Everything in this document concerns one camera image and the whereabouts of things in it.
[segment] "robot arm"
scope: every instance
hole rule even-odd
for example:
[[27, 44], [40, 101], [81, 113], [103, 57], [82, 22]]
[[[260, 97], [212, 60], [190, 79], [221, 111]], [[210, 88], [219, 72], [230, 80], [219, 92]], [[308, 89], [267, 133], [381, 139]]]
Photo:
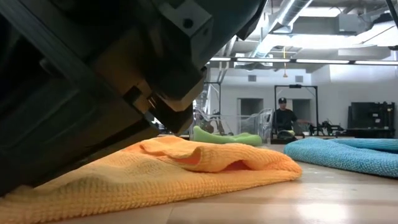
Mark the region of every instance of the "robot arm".
[[0, 196], [192, 123], [200, 69], [266, 0], [0, 0]]

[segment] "orange microfiber cloth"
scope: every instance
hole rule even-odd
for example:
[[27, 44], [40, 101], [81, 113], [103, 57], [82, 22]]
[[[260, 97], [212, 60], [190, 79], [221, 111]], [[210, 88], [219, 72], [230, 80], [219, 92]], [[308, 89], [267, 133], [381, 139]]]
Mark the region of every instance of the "orange microfiber cloth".
[[154, 138], [0, 199], [0, 223], [43, 223], [295, 180], [288, 156], [244, 144]]

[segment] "baseball cap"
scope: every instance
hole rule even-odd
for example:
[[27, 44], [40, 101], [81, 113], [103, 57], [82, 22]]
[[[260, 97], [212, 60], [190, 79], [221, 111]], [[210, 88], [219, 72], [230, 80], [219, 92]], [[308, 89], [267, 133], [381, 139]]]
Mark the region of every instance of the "baseball cap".
[[284, 98], [284, 97], [279, 98], [278, 103], [279, 103], [279, 104], [281, 104], [281, 103], [286, 103], [286, 98]]

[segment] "blue fuzzy cloth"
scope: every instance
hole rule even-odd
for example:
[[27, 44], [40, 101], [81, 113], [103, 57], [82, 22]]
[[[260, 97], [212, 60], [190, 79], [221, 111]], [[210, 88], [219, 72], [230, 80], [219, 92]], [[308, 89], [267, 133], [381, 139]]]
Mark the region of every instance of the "blue fuzzy cloth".
[[287, 144], [284, 152], [296, 161], [398, 177], [398, 139], [306, 138]]

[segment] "wooden floor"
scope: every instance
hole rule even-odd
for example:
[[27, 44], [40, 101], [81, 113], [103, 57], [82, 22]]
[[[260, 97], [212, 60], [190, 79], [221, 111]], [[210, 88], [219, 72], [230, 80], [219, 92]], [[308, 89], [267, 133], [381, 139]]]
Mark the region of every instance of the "wooden floor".
[[59, 224], [398, 223], [398, 180], [300, 165], [295, 182]]

